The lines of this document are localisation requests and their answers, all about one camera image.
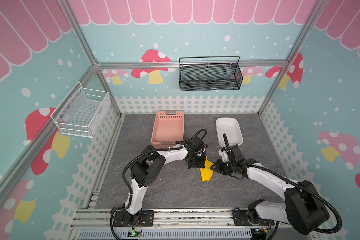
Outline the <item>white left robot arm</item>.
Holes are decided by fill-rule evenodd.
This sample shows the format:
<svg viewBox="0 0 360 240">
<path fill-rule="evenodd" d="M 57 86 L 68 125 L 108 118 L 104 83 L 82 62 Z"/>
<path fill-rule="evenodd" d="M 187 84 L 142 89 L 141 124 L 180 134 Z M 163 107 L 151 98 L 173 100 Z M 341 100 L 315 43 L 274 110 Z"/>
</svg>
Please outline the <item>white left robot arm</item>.
<svg viewBox="0 0 360 240">
<path fill-rule="evenodd" d="M 135 236 L 135 226 L 142 227 L 143 221 L 154 216 L 153 211 L 143 210 L 143 200 L 148 186 L 158 178 L 164 165 L 186 161 L 188 169 L 205 167 L 208 145 L 204 143 L 204 138 L 207 132 L 201 129 L 188 140 L 176 141 L 173 147 L 155 148 L 149 145 L 125 166 L 122 179 L 129 189 L 128 198 L 123 206 L 114 207 L 110 212 L 110 230 L 116 240 L 120 237 L 114 227 L 126 225 Z"/>
</svg>

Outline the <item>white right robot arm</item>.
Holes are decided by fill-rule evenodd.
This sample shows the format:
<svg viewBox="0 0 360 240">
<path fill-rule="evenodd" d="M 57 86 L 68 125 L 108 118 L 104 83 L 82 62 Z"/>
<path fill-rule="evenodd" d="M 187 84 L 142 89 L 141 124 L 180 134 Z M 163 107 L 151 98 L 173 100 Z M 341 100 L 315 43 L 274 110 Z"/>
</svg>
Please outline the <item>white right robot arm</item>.
<svg viewBox="0 0 360 240">
<path fill-rule="evenodd" d="M 246 210 L 234 209 L 233 217 L 238 225 L 243 223 L 258 226 L 264 221 L 275 221 L 292 226 L 298 233 L 311 232 L 334 234 L 343 227 L 341 215 L 327 200 L 321 197 L 314 184 L 309 181 L 296 182 L 260 164 L 246 159 L 238 145 L 230 145 L 223 135 L 224 147 L 219 151 L 220 159 L 211 170 L 238 180 L 249 179 L 260 183 L 281 197 L 283 203 L 272 203 L 259 199 Z"/>
</svg>

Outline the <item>yellow paper napkin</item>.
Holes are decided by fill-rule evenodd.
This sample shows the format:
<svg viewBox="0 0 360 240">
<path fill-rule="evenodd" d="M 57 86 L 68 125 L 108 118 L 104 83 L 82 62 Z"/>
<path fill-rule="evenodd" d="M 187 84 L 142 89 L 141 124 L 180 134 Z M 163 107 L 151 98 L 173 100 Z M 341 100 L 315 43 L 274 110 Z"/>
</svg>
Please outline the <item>yellow paper napkin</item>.
<svg viewBox="0 0 360 240">
<path fill-rule="evenodd" d="M 214 163 L 210 162 L 208 159 L 206 159 L 205 161 L 205 167 L 204 168 L 200 168 L 200 172 L 201 172 L 201 179 L 202 181 L 206 182 L 206 181 L 210 181 L 214 171 L 211 169 L 211 167 L 213 166 Z"/>
</svg>

